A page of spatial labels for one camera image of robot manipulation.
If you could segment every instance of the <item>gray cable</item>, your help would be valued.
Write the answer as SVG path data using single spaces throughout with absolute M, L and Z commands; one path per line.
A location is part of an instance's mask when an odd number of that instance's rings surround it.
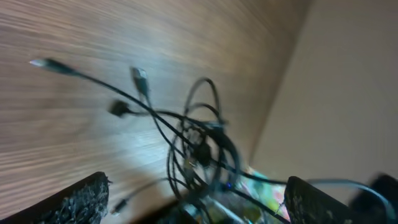
M 309 184 L 312 184 L 314 186 L 318 185 L 344 185 L 348 187 L 354 187 L 357 189 L 362 189 L 366 190 L 375 196 L 377 196 L 380 201 L 383 203 L 384 208 L 386 209 L 386 217 L 387 217 L 387 224 L 394 224 L 396 220 L 396 212 L 394 210 L 394 207 L 392 207 L 391 203 L 379 192 L 373 190 L 372 188 L 368 187 L 367 185 L 364 185 L 359 182 L 355 182 L 352 180 L 345 180 L 345 179 L 310 179 L 307 180 Z

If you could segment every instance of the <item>white wall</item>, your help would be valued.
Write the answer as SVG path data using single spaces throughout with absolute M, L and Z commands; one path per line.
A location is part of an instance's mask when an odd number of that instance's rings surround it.
M 313 3 L 256 150 L 270 177 L 398 177 L 398 1 Z

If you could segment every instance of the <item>tangled cable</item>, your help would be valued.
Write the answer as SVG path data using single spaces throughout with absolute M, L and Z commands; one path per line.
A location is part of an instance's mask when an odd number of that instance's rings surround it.
M 95 84 L 101 85 L 109 90 L 131 100 L 132 102 L 136 103 L 138 106 L 146 110 L 146 112 L 137 112 L 132 111 L 128 108 L 128 104 L 123 101 L 117 101 L 113 105 L 111 112 L 117 116 L 122 116 L 124 114 L 132 114 L 134 116 L 151 116 L 154 120 L 154 123 L 159 130 L 159 133 L 165 139 L 167 144 L 169 145 L 170 149 L 167 154 L 167 177 L 163 179 L 156 180 L 151 182 L 143 187 L 138 188 L 133 193 L 129 194 L 126 198 L 121 200 L 113 209 L 113 213 L 119 213 L 126 205 L 127 201 L 141 192 L 142 190 L 158 183 L 161 181 L 168 181 L 170 184 L 173 193 L 175 194 L 176 198 L 180 201 L 180 207 L 183 207 L 186 204 L 194 205 L 200 213 L 202 211 L 206 214 L 208 218 L 208 222 L 212 223 L 212 220 L 209 216 L 209 213 L 205 207 L 205 205 L 201 202 L 201 199 L 211 195 L 213 192 L 217 190 L 229 190 L 236 195 L 243 197 L 253 204 L 257 205 L 258 207 L 262 208 L 263 210 L 267 211 L 281 221 L 282 223 L 289 223 L 286 219 L 281 217 L 280 215 L 276 214 L 270 208 L 267 208 L 258 200 L 238 191 L 235 189 L 235 184 L 238 181 L 240 175 L 243 175 L 247 178 L 265 182 L 268 184 L 279 184 L 279 185 L 286 185 L 287 183 L 284 181 L 279 180 L 269 180 L 264 179 L 261 177 L 256 177 L 251 174 L 247 174 L 241 170 L 241 160 L 238 154 L 237 149 L 235 148 L 233 142 L 230 140 L 229 137 L 224 132 L 224 124 L 225 121 L 221 115 L 221 104 L 220 99 L 218 96 L 217 89 L 214 83 L 209 78 L 202 78 L 199 79 L 192 87 L 188 94 L 188 98 L 185 102 L 183 114 L 177 114 L 171 111 L 164 111 L 164 110 L 155 110 L 152 107 L 152 102 L 149 97 L 149 87 L 147 83 L 146 73 L 145 71 L 139 68 L 132 68 L 132 77 L 134 83 L 136 85 L 137 90 L 139 91 L 140 95 L 143 96 L 147 102 L 147 105 L 138 100 L 137 98 L 127 94 L 126 92 L 109 85 L 101 80 L 97 80 L 93 77 L 80 73 L 58 61 L 52 59 L 42 59 L 42 60 L 33 60 L 30 62 L 31 64 L 44 68 L 46 70 L 50 70 L 52 72 L 78 77 L 85 80 L 89 80 Z M 192 103 L 192 99 L 195 95 L 195 92 L 199 89 L 199 87 L 207 83 L 211 87 L 211 91 L 215 101 L 215 107 L 210 106 L 206 103 Z M 210 110 L 216 120 L 215 121 L 199 121 L 196 119 L 189 118 L 188 115 L 195 111 L 198 108 L 207 108 Z M 168 123 L 163 116 L 168 116 L 179 120 L 177 127 L 173 127 L 170 123 Z M 164 134 L 162 128 L 159 125 L 159 122 L 164 124 L 167 128 L 169 128 L 175 136 L 172 140 L 169 140 L 167 136 Z M 213 159 L 211 157 L 211 150 L 210 146 L 207 141 L 211 139 L 217 149 L 218 149 L 218 158 Z M 177 144 L 180 141 L 181 149 L 178 149 Z M 229 164 L 226 155 L 232 158 L 233 164 Z M 180 156 L 183 160 L 183 166 L 180 165 L 178 162 L 178 157 Z M 194 170 L 193 167 L 196 163 L 200 163 L 203 166 L 212 164 L 215 168 L 213 172 L 213 177 L 209 182 L 204 181 Z M 184 178 L 184 181 L 177 179 L 176 168 Z M 221 181 L 221 170 L 225 169 L 228 171 L 228 181 L 226 183 L 222 183 Z M 345 184 L 355 186 L 357 188 L 367 190 L 374 194 L 375 196 L 379 197 L 383 202 L 383 205 L 386 208 L 387 220 L 389 223 L 395 222 L 395 211 L 391 204 L 385 199 L 382 195 L 375 192 L 373 189 L 369 187 L 353 182 L 350 180 L 341 180 L 341 179 L 334 179 L 334 180 L 308 180 L 308 183 L 317 185 L 317 184 Z M 188 194 L 184 197 L 180 193 L 178 189 L 178 184 L 183 185 L 186 189 L 188 189 Z

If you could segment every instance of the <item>wooden surface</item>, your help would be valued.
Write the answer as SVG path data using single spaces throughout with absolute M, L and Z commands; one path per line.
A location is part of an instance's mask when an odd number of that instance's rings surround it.
M 0 218 L 103 171 L 112 206 L 165 176 L 167 146 L 149 118 L 106 112 L 120 98 L 28 64 L 53 57 L 137 96 L 145 69 L 155 107 L 181 111 L 191 84 L 217 84 L 228 133 L 247 159 L 293 49 L 308 1 L 1 0 Z M 208 88 L 198 100 L 210 100 Z M 209 114 L 199 111 L 200 118 Z M 107 217 L 123 223 L 171 196 L 166 184 Z

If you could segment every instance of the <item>cable connector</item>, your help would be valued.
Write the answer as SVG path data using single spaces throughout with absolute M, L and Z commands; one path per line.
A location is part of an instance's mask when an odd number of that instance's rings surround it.
M 120 118 L 123 117 L 123 115 L 131 112 L 129 105 L 121 100 L 114 100 L 108 111 Z
M 31 63 L 32 65 L 34 65 L 36 67 L 46 69 L 50 72 L 56 72 L 59 74 L 75 76 L 75 77 L 79 76 L 79 73 L 76 72 L 75 69 L 73 69 L 69 66 L 66 66 L 66 65 L 64 65 L 56 60 L 53 60 L 51 58 L 31 60 L 29 63 Z
M 149 97 L 149 87 L 147 81 L 147 73 L 144 69 L 130 67 L 132 80 L 136 85 L 138 92 L 145 98 Z
M 121 210 L 124 209 L 124 207 L 127 205 L 127 200 L 123 199 L 121 200 L 112 210 L 111 214 L 114 216 L 118 216 L 121 212 Z

